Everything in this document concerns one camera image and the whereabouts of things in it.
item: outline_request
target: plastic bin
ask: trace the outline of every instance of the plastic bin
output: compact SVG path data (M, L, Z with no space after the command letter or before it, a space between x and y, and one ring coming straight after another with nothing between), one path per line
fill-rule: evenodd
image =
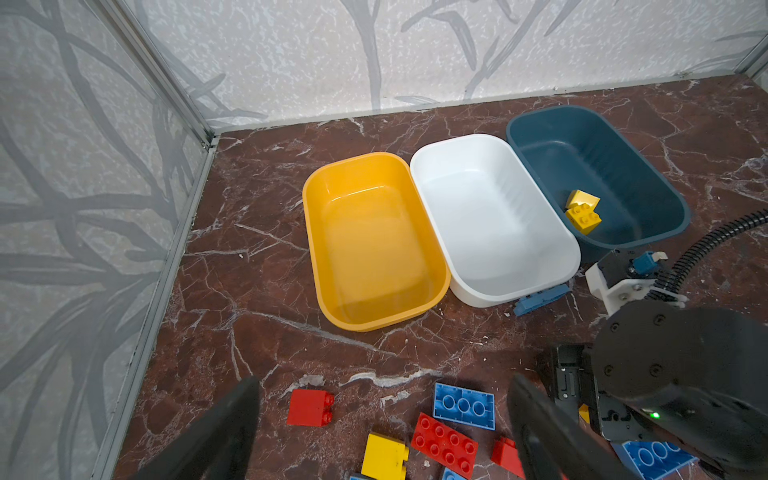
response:
M576 236L584 262L672 237L690 223L682 196L592 110L563 105L520 115L507 125L507 141ZM603 221L589 236L565 216L577 189L601 199L595 212Z
M503 140L473 134L426 145L411 175L462 302L498 305L576 273L576 239Z
M445 295L445 258L402 158L372 153L317 169L304 184L317 302L339 328L412 318Z

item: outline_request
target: black cable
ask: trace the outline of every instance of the black cable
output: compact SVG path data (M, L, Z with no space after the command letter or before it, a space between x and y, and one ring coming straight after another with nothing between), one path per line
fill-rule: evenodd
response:
M674 263L672 270L668 272L659 272L654 286L668 292L678 293L690 271L704 258L705 255L714 250L715 247L721 243L735 237L739 233L752 230L765 223L768 223L768 208L745 215L739 220L734 220L726 223L722 227L712 230L707 235L704 235L701 240L694 243L691 248L686 250L680 259ZM656 290L651 290L646 298L651 300L663 300L665 302L674 300L674 298L669 295L657 292Z

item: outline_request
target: dark teal plastic bin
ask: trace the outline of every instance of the dark teal plastic bin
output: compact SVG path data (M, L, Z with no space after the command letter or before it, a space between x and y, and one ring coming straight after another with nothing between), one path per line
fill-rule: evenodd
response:
M690 223L683 197L592 110L563 105L520 115L507 125L507 142L576 236L583 263L672 237ZM573 190L600 197L603 222L589 236L565 216Z

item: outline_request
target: blue lego brick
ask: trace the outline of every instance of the blue lego brick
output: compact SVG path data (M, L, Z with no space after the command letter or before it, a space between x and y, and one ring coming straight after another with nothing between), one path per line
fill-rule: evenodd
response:
M515 309L513 311L516 316L525 315L528 312L536 310L540 306L554 302L570 291L571 288L563 283L562 285L553 286L549 290L543 290L539 293L534 293L533 295L524 296L515 304Z
M492 393L435 384L432 416L481 429L496 429L496 407Z
M464 477L450 468L445 467L445 470L442 471L442 478L440 480L464 480Z
M661 480L698 460L669 442L612 442L611 446L621 463L643 480Z
M632 260L632 267L637 275L649 275L659 267L659 264L654 260L653 255L653 252L645 252L638 258Z

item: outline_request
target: lego brick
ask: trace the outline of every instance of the lego brick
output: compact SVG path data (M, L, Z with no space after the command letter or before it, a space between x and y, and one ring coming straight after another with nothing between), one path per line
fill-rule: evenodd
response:
M523 474L523 464L520 462L517 446L513 440L501 437L493 446L491 462L509 470L520 478L525 478Z
M603 220L588 205L577 205L565 211L565 216L574 224L576 230L589 235Z
M486 430L496 428L496 408L491 393L435 384L432 416Z
M578 408L578 415L581 417L582 420L584 420L587 424L589 423L589 406L587 404L583 404Z
M515 312L516 316L525 315L539 307L548 305L555 300L559 300L563 295L570 291L571 288L564 283L562 285L555 285L550 289L522 297L515 304L515 308L512 311Z
M632 260L632 268L634 268L634 272L640 276L650 275L658 267L659 264L654 260L653 252L645 252L638 258Z
M472 479L478 443L468 436L422 413L411 446L467 480Z
M590 195L582 190L574 190L568 195L568 201L565 202L565 209L576 207L578 205L587 204L592 210L598 205L600 198Z
M445 467L445 470L442 471L442 478L440 480L462 480L462 477L450 468Z
M621 463L643 480L661 480L698 460L669 442L612 442L611 446Z
M404 442L370 433L361 472L376 480L406 480L403 462L407 460L408 447Z
M296 389L291 392L288 425L323 427L331 423L334 396L323 390Z

